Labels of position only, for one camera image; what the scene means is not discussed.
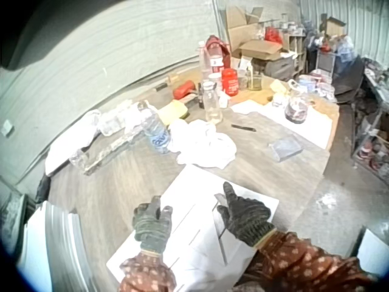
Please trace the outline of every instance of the white rag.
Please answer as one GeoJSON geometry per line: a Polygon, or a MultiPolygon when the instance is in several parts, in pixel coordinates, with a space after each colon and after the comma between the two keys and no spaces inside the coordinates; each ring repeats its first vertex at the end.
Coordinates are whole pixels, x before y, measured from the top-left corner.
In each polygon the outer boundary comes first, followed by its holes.
{"type": "Polygon", "coordinates": [[[101,112],[88,111],[78,122],[52,142],[45,161],[45,173],[51,175],[62,163],[77,150],[89,146],[98,134],[97,124],[101,112]]]}
{"type": "Polygon", "coordinates": [[[169,126],[171,142],[168,149],[180,152],[178,164],[224,169],[235,159],[236,145],[228,135],[217,133],[212,123],[194,120],[186,123],[177,119],[169,126]]]}

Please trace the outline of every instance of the water bottle label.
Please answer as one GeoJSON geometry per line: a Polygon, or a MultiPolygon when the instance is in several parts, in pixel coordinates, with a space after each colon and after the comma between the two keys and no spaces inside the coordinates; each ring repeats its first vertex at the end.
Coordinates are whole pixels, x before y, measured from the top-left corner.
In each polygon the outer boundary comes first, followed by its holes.
{"type": "Polygon", "coordinates": [[[220,58],[212,58],[210,60],[210,64],[212,67],[223,67],[224,66],[224,63],[223,63],[223,58],[220,57],[220,58]]]}
{"type": "Polygon", "coordinates": [[[155,147],[160,147],[162,145],[165,145],[169,140],[169,133],[168,131],[163,131],[160,135],[154,136],[151,138],[151,143],[155,147]]]}

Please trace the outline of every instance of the concrete floor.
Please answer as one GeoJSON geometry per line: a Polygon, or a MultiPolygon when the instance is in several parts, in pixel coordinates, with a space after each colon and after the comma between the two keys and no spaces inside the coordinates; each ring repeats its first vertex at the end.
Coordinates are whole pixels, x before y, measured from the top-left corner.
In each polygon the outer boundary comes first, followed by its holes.
{"type": "Polygon", "coordinates": [[[389,244],[389,188],[350,158],[352,110],[340,107],[331,156],[305,211],[291,231],[331,254],[348,256],[362,226],[389,244]]]}

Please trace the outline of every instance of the gloved hand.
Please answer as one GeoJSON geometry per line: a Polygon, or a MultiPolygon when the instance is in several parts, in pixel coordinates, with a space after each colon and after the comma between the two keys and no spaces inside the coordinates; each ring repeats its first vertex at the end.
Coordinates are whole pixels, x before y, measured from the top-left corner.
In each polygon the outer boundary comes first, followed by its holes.
{"type": "Polygon", "coordinates": [[[218,211],[224,226],[247,245],[258,246],[261,239],[275,229],[272,223],[267,222],[270,209],[257,200],[237,196],[229,182],[223,184],[223,189],[229,206],[218,206],[218,211]]]}
{"type": "Polygon", "coordinates": [[[153,197],[150,204],[140,204],[135,208],[133,228],[142,251],[156,256],[164,252],[171,233],[172,213],[170,206],[160,210],[159,196],[153,197]]]}

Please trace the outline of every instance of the yellow sponge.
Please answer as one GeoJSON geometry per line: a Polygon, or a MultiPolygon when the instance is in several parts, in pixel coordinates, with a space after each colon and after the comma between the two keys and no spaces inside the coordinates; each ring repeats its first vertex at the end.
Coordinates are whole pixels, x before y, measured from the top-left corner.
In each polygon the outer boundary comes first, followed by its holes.
{"type": "Polygon", "coordinates": [[[188,108],[178,100],[173,99],[158,111],[158,115],[165,126],[169,126],[172,121],[184,117],[188,113],[188,108]]]}

